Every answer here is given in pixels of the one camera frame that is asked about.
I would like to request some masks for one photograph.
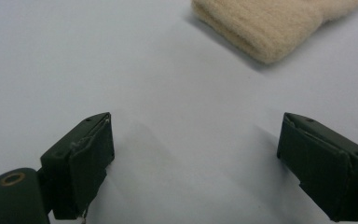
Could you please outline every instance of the knit fabric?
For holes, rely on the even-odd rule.
[[[263,63],[279,61],[325,21],[357,6],[358,0],[192,0],[202,21]]]

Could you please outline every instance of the folded towel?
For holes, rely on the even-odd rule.
[[[358,0],[192,0],[192,7],[239,49],[275,63],[324,22],[358,7]]]

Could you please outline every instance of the beige cloth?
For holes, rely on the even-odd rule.
[[[325,21],[358,7],[358,0],[192,0],[192,7],[239,49],[275,63]]]

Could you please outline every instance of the white table surface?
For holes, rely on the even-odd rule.
[[[286,111],[358,143],[358,9],[265,66],[188,0],[0,0],[0,174],[106,111],[89,224],[332,223],[275,154]]]

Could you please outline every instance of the white background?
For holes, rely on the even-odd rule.
[[[331,223],[275,156],[286,111],[358,143],[358,8],[265,66],[188,0],[0,1],[0,174],[111,112],[89,224]]]

